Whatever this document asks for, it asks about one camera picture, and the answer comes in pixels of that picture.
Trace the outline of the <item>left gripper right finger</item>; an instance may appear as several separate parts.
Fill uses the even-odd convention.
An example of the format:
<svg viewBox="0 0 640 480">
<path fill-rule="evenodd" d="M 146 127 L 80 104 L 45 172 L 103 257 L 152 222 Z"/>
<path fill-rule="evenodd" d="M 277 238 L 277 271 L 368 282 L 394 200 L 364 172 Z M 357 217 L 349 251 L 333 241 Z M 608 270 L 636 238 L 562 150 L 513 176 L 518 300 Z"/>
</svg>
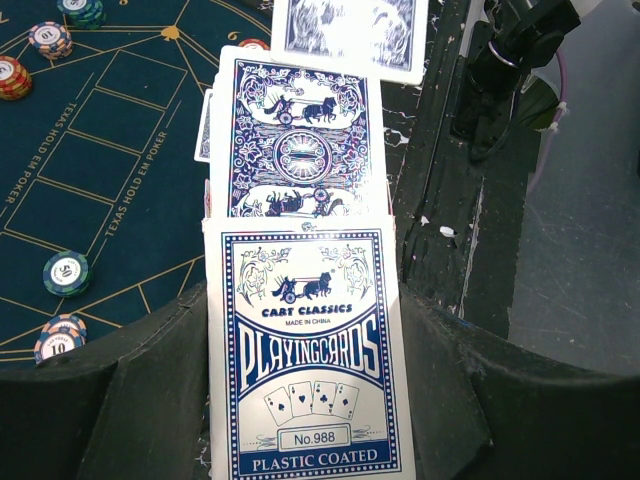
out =
<svg viewBox="0 0 640 480">
<path fill-rule="evenodd" d="M 400 290 L 421 479 L 635 479 L 639 380 L 515 346 Z"/>
</svg>

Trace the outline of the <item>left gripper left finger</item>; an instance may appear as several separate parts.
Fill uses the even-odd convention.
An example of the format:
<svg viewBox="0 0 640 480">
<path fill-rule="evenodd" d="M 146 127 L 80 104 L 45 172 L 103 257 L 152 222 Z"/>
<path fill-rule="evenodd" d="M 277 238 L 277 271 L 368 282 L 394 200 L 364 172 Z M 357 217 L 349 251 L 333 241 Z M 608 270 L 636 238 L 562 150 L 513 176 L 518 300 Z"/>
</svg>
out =
<svg viewBox="0 0 640 480">
<path fill-rule="evenodd" d="M 188 479 L 208 391 L 207 294 L 1 374 L 4 479 Z"/>
</svg>

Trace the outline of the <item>blue chip stack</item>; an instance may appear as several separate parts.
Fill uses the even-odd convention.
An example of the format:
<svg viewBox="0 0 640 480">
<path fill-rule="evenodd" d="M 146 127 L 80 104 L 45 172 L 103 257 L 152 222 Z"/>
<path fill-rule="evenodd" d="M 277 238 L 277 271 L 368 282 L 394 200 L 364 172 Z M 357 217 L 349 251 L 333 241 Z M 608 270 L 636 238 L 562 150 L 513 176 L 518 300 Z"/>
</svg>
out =
<svg viewBox="0 0 640 480">
<path fill-rule="evenodd" d="M 53 317 L 42 328 L 34 346 L 34 360 L 44 360 L 61 355 L 85 345 L 87 329 L 83 320 L 72 314 Z"/>
<path fill-rule="evenodd" d="M 61 24 L 45 21 L 34 25 L 28 33 L 29 43 L 48 60 L 67 57 L 73 50 L 70 32 Z"/>
</svg>

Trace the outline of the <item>green chip stack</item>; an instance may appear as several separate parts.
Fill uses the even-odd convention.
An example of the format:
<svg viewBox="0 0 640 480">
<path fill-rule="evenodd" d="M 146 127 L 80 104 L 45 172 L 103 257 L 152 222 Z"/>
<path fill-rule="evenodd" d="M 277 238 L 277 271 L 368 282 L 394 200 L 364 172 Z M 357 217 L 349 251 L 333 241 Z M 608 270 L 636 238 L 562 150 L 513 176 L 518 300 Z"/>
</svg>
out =
<svg viewBox="0 0 640 480">
<path fill-rule="evenodd" d="M 106 22 L 100 0 L 58 0 L 57 8 L 77 28 L 97 29 Z"/>
<path fill-rule="evenodd" d="M 58 297 L 80 295 L 89 286 L 92 271 L 87 258 L 75 251 L 62 251 L 52 256 L 42 272 L 46 290 Z"/>
</svg>

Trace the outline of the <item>playing card deck box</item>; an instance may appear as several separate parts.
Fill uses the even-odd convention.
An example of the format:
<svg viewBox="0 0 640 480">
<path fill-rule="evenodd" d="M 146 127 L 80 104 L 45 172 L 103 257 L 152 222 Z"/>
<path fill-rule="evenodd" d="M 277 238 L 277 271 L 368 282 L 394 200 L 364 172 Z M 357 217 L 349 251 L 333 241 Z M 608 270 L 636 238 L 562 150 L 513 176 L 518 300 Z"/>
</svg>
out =
<svg viewBox="0 0 640 480">
<path fill-rule="evenodd" d="M 207 218 L 211 475 L 416 475 L 392 216 Z"/>
</svg>

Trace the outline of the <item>dealt cards seat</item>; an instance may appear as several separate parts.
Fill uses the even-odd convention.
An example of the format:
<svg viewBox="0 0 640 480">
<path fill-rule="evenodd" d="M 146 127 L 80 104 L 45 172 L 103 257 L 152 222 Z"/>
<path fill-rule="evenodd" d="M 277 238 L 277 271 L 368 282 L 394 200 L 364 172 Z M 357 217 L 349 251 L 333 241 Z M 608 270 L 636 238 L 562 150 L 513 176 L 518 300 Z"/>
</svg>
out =
<svg viewBox="0 0 640 480">
<path fill-rule="evenodd" d="M 276 1 L 269 50 L 228 48 L 326 78 L 417 86 L 427 13 L 426 1 Z"/>
</svg>

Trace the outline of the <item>red chip stack top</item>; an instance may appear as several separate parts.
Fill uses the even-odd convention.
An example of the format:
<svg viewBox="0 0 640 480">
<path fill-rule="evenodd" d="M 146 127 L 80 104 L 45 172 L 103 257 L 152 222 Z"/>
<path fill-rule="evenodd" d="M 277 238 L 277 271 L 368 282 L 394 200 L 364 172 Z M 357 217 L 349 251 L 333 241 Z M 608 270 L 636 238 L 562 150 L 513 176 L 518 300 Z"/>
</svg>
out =
<svg viewBox="0 0 640 480">
<path fill-rule="evenodd" d="M 18 60 L 1 55 L 0 69 L 0 96 L 3 100 L 17 100 L 30 93 L 32 77 Z"/>
</svg>

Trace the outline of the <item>red chip stack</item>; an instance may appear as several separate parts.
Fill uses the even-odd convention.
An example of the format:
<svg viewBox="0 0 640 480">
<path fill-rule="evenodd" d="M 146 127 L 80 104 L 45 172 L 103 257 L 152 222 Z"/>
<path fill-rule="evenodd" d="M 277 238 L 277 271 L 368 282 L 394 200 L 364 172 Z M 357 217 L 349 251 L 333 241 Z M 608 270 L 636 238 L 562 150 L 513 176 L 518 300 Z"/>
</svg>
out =
<svg viewBox="0 0 640 480">
<path fill-rule="evenodd" d="M 239 47 L 248 48 L 248 49 L 258 49 L 258 50 L 269 50 L 269 45 L 260 39 L 256 38 L 247 38 L 242 40 L 239 44 Z"/>
<path fill-rule="evenodd" d="M 0 69 L 0 96 L 3 100 L 17 100 L 30 93 L 32 77 L 18 60 L 1 55 Z"/>
</svg>

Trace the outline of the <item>blue chip stack top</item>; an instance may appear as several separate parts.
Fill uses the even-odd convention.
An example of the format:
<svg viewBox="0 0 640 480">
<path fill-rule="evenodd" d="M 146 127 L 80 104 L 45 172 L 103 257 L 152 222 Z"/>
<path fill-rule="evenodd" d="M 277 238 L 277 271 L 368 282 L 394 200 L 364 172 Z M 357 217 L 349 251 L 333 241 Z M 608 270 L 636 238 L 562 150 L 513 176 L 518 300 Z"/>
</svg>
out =
<svg viewBox="0 0 640 480">
<path fill-rule="evenodd" d="M 61 24 L 45 21 L 34 25 L 28 33 L 29 43 L 48 60 L 67 57 L 73 50 L 70 32 Z"/>
</svg>

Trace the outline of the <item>green chip stack top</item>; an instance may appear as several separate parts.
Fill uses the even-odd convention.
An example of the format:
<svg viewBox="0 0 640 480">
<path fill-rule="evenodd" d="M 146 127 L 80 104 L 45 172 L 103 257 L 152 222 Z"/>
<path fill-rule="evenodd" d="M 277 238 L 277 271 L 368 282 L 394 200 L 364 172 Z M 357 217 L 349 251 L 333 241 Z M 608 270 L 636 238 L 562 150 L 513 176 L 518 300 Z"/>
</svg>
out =
<svg viewBox="0 0 640 480">
<path fill-rule="evenodd" d="M 77 28 L 97 29 L 106 22 L 100 0 L 58 0 L 57 8 Z"/>
</svg>

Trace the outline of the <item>blue backed playing cards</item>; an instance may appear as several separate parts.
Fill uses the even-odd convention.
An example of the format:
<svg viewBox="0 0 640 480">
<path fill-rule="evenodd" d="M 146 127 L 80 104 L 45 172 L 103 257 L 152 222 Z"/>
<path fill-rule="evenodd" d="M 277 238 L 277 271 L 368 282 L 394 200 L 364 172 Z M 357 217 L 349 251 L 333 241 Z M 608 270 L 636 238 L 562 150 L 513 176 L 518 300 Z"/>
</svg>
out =
<svg viewBox="0 0 640 480">
<path fill-rule="evenodd" d="M 378 80 L 225 46 L 210 111 L 213 215 L 388 213 Z"/>
</svg>

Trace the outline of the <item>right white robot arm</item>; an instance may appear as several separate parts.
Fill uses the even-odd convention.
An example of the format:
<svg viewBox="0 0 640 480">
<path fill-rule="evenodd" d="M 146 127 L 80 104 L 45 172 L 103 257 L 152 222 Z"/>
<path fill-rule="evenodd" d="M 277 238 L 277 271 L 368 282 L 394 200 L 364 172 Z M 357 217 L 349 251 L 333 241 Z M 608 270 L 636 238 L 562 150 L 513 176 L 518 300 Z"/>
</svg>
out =
<svg viewBox="0 0 640 480">
<path fill-rule="evenodd" d="M 564 37 L 580 25 L 566 0 L 484 1 L 475 23 L 452 124 L 469 142 L 474 163 L 494 155 L 515 126 L 521 88 L 534 68 L 547 65 Z"/>
</svg>

